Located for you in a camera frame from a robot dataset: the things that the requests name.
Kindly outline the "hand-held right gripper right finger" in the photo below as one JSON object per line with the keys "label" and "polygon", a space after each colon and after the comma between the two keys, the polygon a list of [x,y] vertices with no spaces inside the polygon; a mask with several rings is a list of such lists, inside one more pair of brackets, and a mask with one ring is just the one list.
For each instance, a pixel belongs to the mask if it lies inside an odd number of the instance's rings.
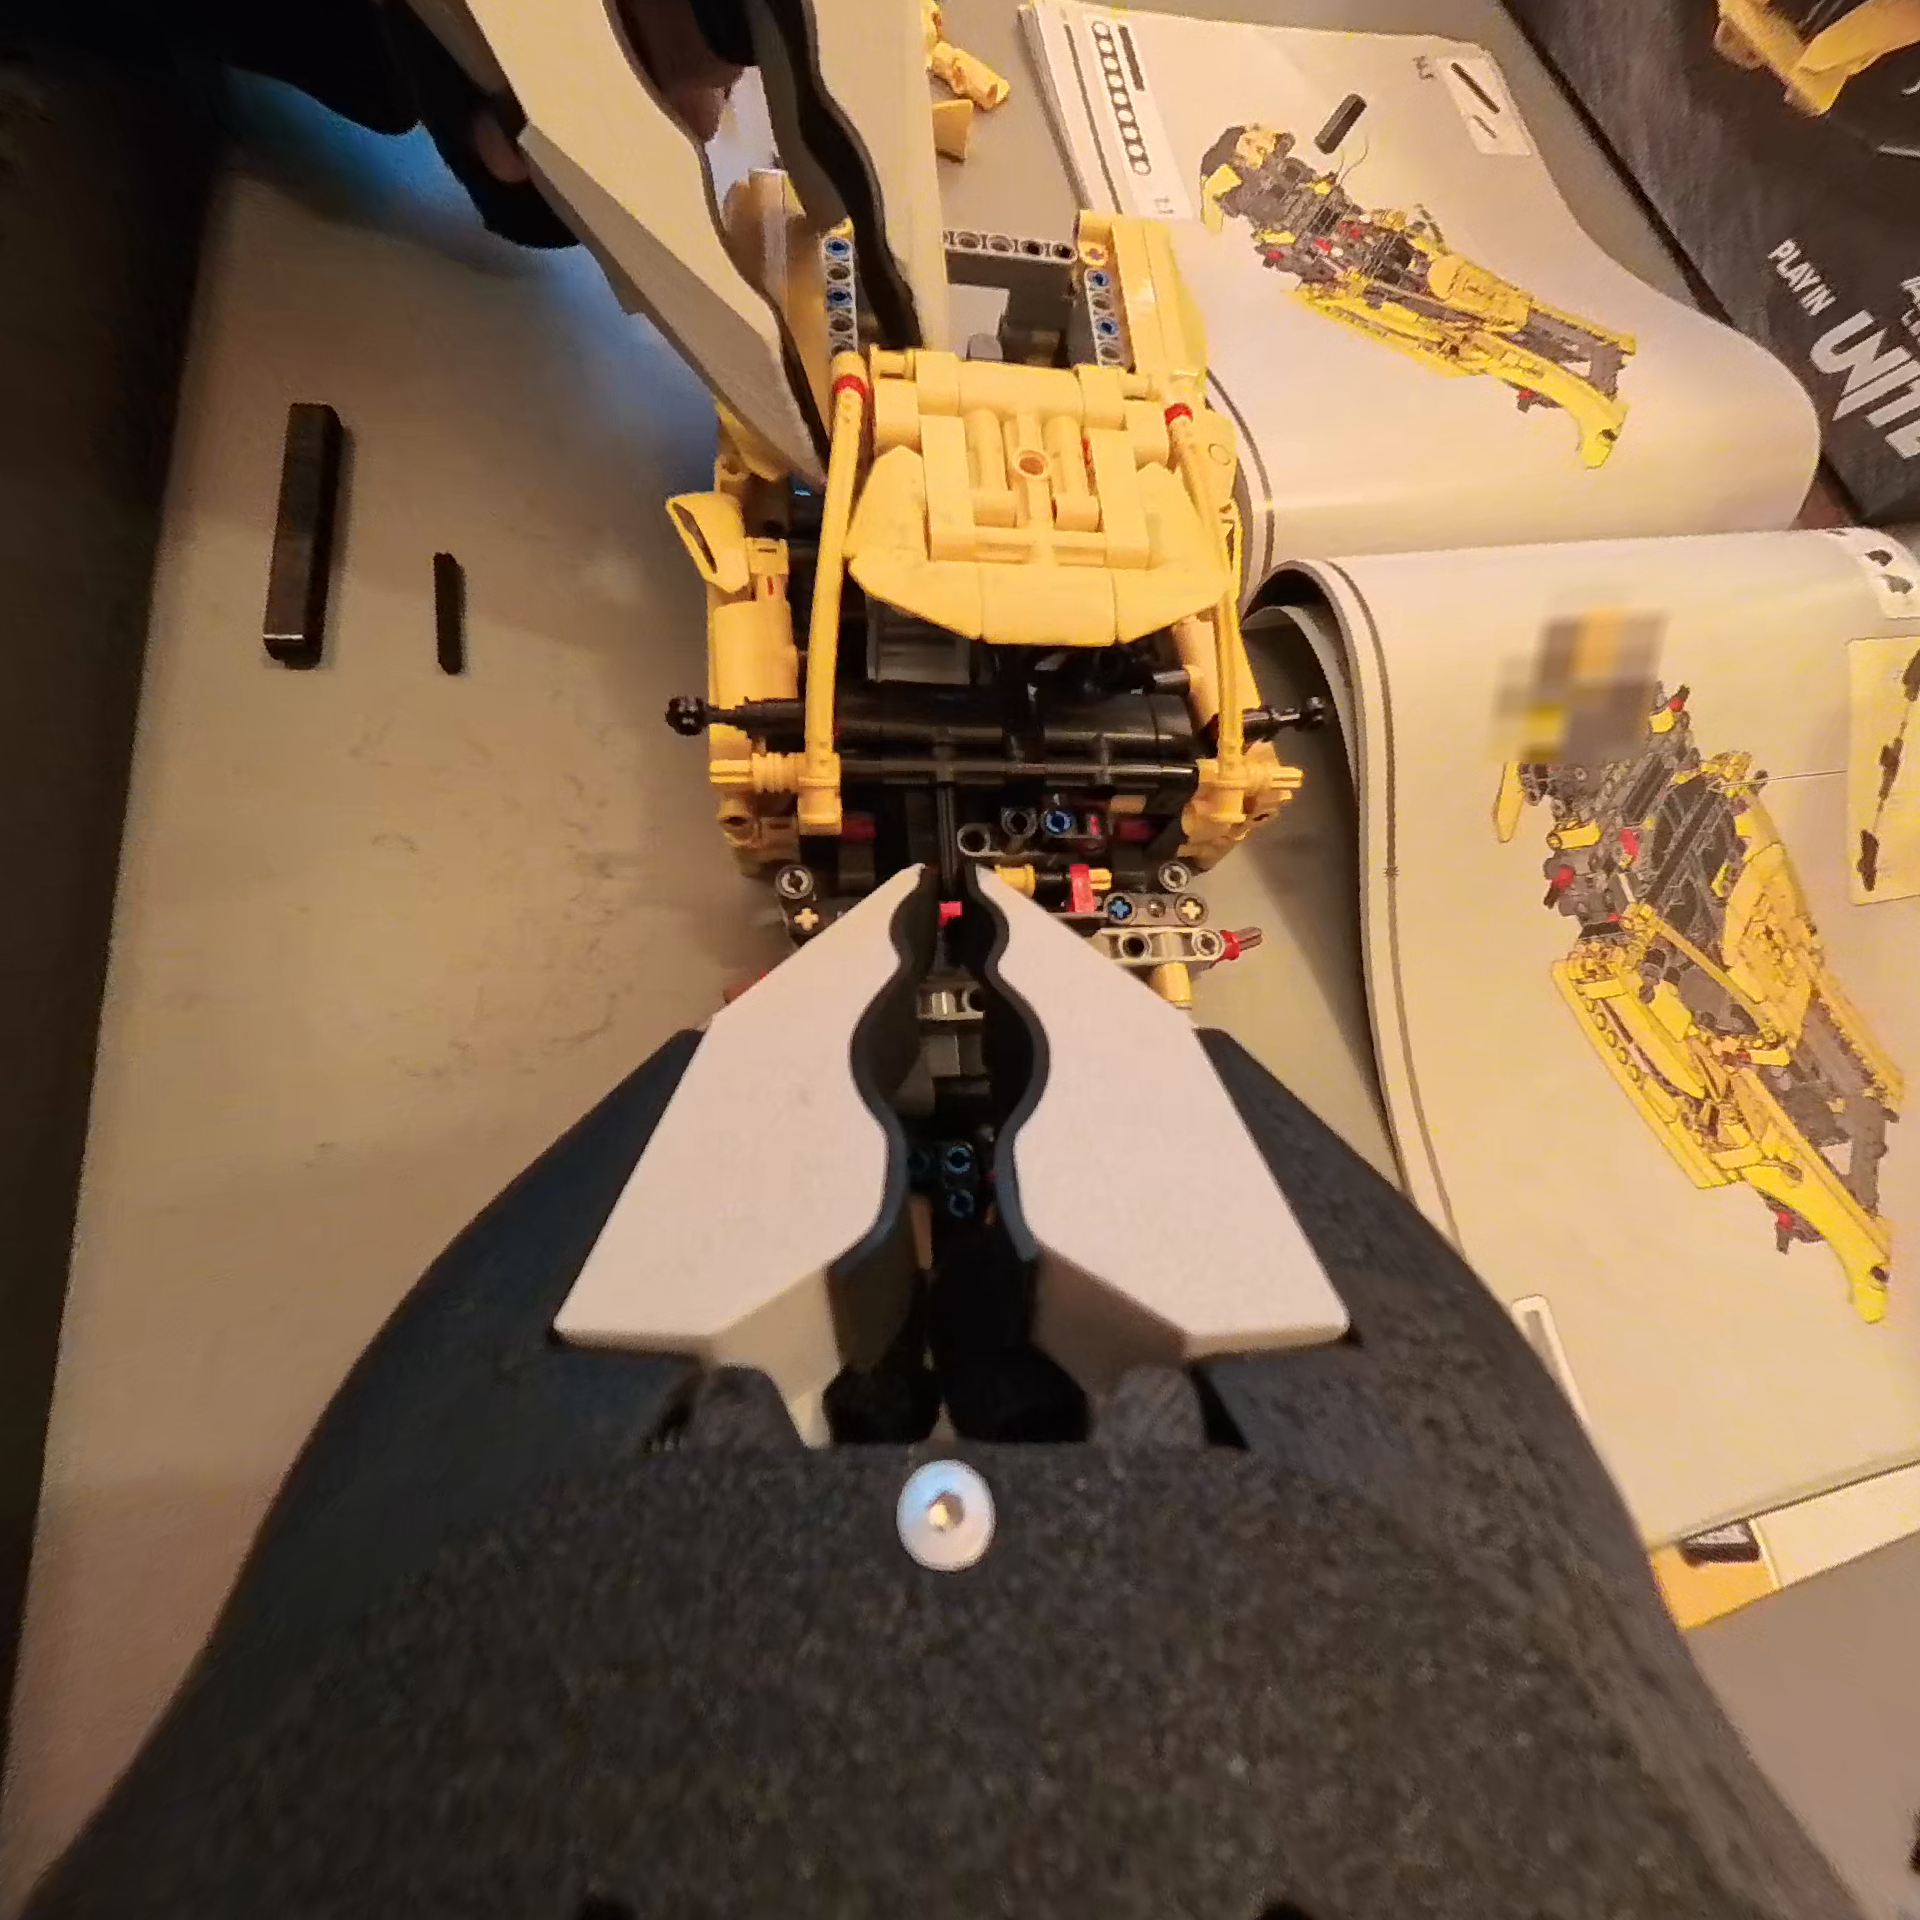
{"label": "hand-held right gripper right finger", "polygon": [[1352,1327],[1207,1036],[1007,880],[967,877],[990,1252],[959,1259],[959,1436],[1075,1444],[1129,1375]]}

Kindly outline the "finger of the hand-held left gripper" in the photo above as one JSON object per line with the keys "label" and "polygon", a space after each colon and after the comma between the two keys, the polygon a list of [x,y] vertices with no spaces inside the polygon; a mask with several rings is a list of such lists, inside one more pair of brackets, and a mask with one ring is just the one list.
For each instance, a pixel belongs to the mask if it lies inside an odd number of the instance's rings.
{"label": "finger of the hand-held left gripper", "polygon": [[943,211],[919,5],[752,1],[752,52],[803,212],[849,224],[877,343],[946,350]]}
{"label": "finger of the hand-held left gripper", "polygon": [[458,60],[522,115],[547,205],[781,471],[824,475],[827,429],[775,302],[735,263],[697,144],[642,71],[616,1],[467,1]]}

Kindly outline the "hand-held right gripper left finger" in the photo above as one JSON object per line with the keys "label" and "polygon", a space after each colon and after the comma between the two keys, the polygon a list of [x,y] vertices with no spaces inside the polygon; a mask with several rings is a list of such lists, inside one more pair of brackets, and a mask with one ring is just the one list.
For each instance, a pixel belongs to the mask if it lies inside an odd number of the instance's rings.
{"label": "hand-held right gripper left finger", "polygon": [[827,1384],[909,1307],[895,1103],[939,904],[936,871],[901,871],[707,1022],[558,1311],[561,1341],[755,1372],[827,1441]]}

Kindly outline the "long black beam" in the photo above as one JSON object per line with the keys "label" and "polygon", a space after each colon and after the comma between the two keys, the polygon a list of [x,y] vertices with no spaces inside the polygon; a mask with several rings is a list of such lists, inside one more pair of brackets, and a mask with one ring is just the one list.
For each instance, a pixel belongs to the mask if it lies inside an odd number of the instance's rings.
{"label": "long black beam", "polygon": [[342,497],[345,424],[320,400],[285,415],[261,640],[266,657],[313,670],[323,657],[330,548]]}

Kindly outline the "yellow brick car model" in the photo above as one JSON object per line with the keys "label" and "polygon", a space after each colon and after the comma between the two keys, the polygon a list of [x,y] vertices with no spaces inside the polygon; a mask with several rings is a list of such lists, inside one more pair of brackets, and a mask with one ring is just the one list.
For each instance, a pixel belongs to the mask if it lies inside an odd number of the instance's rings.
{"label": "yellow brick car model", "polygon": [[1001,880],[1177,1009],[1261,941],[1200,877],[1296,797],[1241,636],[1238,453],[1167,229],[1083,211],[1067,245],[947,230],[958,283],[1003,294],[962,352],[887,347],[847,227],[803,303],[824,332],[824,475],[718,408],[704,492],[664,500],[706,601],[714,824],[773,885],[786,940],[902,869],[941,885],[906,1188],[939,1241],[994,1214],[1005,1097],[954,953],[962,881]]}

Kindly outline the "instruction booklet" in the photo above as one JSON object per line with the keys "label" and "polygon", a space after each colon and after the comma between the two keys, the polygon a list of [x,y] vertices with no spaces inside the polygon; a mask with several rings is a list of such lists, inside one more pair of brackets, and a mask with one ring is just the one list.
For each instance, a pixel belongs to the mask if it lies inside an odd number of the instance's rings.
{"label": "instruction booklet", "polygon": [[1806,395],[1582,230],[1480,46],[1021,27],[1085,200],[1201,307],[1255,657],[1329,683],[1400,1187],[1647,1545],[1913,1524],[1914,880],[1855,838],[1913,552],[1794,533]]}

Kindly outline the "grey desk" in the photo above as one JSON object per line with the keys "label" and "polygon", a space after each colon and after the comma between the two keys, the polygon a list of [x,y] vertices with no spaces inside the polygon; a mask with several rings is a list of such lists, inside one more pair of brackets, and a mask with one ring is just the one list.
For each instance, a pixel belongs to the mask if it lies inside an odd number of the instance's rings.
{"label": "grey desk", "polygon": [[[442,1244],[775,951],[657,727],[712,408],[417,136],[233,79],[183,368],[55,1368],[5,1912],[130,1763]],[[285,415],[345,429],[323,657],[266,657]],[[435,667],[432,556],[466,576]]]}

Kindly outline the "person's left hand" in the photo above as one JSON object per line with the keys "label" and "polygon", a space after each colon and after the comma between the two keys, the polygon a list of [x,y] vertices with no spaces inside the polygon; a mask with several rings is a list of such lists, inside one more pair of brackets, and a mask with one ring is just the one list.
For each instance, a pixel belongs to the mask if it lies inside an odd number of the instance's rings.
{"label": "person's left hand", "polygon": [[661,94],[697,144],[723,124],[735,85],[753,62],[743,5],[616,1],[621,30]]}

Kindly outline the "pile of yellow brick pieces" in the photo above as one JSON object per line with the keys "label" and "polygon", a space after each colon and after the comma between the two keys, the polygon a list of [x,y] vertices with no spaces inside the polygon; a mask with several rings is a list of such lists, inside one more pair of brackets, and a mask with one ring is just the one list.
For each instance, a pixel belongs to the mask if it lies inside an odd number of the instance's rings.
{"label": "pile of yellow brick pieces", "polygon": [[939,1],[919,1],[922,65],[933,85],[930,131],[934,152],[963,161],[970,148],[973,120],[995,111],[1011,94],[999,68],[958,46],[946,30]]}

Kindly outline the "toy car set box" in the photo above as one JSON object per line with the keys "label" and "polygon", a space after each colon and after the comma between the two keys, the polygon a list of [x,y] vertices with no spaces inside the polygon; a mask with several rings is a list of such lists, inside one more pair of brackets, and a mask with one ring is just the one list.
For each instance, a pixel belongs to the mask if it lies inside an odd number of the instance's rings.
{"label": "toy car set box", "polygon": [[1918,5],[1517,1],[1866,521],[1918,502]]}

